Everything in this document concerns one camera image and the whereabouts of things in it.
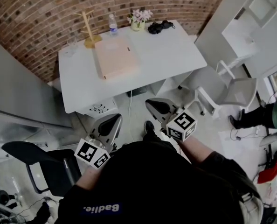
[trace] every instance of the wooden base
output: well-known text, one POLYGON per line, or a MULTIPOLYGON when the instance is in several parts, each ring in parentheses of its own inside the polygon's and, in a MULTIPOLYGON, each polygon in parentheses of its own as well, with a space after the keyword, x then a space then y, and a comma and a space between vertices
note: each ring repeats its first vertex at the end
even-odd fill
POLYGON ((95 43, 102 41, 102 38, 100 35, 93 35, 94 41, 92 41, 89 37, 84 41, 84 46, 88 49, 95 48, 95 43))

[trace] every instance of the tabletop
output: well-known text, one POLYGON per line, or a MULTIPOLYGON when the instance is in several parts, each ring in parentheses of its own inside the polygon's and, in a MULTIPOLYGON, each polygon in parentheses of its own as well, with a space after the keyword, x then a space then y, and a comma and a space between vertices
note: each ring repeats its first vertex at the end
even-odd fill
MULTIPOLYGON (((165 29, 157 35, 147 30, 120 28, 118 36, 129 42, 137 56, 138 69, 108 80, 101 75, 95 49, 87 49, 84 40, 77 43, 71 57, 65 55, 69 47, 60 50, 60 81, 66 112, 80 112, 107 98, 205 67, 205 59, 182 26, 177 21, 171 22, 175 29, 165 29)), ((100 35, 103 40, 111 39, 109 32, 100 35)))

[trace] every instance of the black shoe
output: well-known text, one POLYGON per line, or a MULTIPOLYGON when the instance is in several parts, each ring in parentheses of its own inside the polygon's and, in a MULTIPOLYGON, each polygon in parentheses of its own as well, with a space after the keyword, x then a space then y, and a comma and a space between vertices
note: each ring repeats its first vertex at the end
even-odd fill
POLYGON ((152 124, 151 121, 146 121, 145 122, 145 126, 144 126, 144 130, 145 130, 145 133, 149 133, 150 131, 151 132, 154 132, 154 125, 152 124))
POLYGON ((238 120, 241 120, 241 119, 242 119, 242 116, 244 116, 244 114, 245 114, 245 109, 243 109, 243 110, 240 111, 239 119, 238 119, 238 120))
POLYGON ((233 115, 229 115, 229 121, 230 121, 231 125, 232 125, 235 129, 240 129, 240 127, 238 127, 238 126, 236 125, 236 122, 237 122, 237 121, 234 119, 233 115))

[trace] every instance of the plastic water bottle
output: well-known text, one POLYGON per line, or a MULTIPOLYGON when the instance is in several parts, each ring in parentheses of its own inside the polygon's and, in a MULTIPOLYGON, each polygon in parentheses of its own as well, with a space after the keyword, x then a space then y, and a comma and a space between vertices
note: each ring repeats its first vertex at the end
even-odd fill
POLYGON ((110 26, 110 30, 111 30, 111 35, 112 36, 117 35, 118 34, 118 26, 117 26, 117 22, 114 17, 114 14, 110 14, 110 16, 109 16, 109 26, 110 26))

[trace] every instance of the black office chair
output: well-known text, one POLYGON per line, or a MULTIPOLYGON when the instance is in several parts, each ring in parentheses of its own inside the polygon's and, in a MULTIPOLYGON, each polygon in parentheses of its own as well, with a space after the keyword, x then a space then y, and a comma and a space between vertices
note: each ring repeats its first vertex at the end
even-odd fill
POLYGON ((71 149, 45 152, 33 143, 14 141, 2 149, 24 162, 36 193, 50 191, 54 196, 64 196, 81 177, 74 152, 71 149), (34 181, 30 165, 40 163, 48 188, 40 190, 34 181))

